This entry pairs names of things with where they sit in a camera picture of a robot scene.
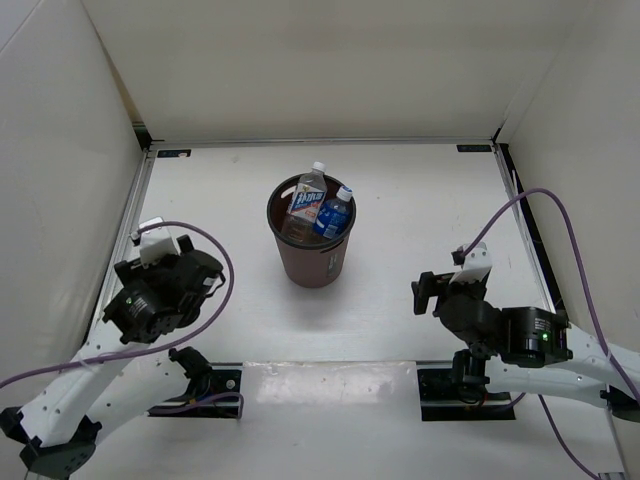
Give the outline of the clear bottle blue label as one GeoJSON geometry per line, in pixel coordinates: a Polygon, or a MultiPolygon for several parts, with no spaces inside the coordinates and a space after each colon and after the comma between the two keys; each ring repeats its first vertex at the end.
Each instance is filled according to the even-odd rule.
{"type": "Polygon", "coordinates": [[[326,201],[320,208],[314,233],[322,240],[332,240],[342,234],[351,217],[353,191],[341,186],[336,197],[326,201]]]}

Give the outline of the clear water bottle white label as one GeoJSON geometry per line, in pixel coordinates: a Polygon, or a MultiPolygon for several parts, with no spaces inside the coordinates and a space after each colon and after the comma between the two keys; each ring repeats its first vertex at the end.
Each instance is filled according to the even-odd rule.
{"type": "Polygon", "coordinates": [[[324,163],[314,162],[311,170],[297,181],[282,228],[282,235],[292,242],[306,244],[311,239],[319,209],[327,194],[325,172],[324,163]]]}

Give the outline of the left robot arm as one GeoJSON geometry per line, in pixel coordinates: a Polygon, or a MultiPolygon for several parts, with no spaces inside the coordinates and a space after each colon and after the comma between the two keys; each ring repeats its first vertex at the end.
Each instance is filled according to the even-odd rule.
{"type": "Polygon", "coordinates": [[[186,235],[143,242],[139,258],[115,265],[121,290],[69,366],[33,400],[1,413],[22,444],[28,471],[66,479],[129,420],[173,398],[204,397],[211,377],[191,347],[155,352],[161,336],[191,325],[225,277],[220,262],[186,235]]]}

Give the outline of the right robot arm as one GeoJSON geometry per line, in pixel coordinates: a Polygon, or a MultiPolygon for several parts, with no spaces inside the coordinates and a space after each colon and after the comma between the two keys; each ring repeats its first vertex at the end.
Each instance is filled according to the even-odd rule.
{"type": "Polygon", "coordinates": [[[638,422],[639,402],[627,380],[639,381],[638,355],[604,352],[594,337],[566,316],[537,307],[496,308],[486,301],[486,282],[461,283],[453,274],[424,272],[412,282],[413,312],[433,315],[464,348],[435,387],[461,401],[520,392],[575,399],[638,422]]]}

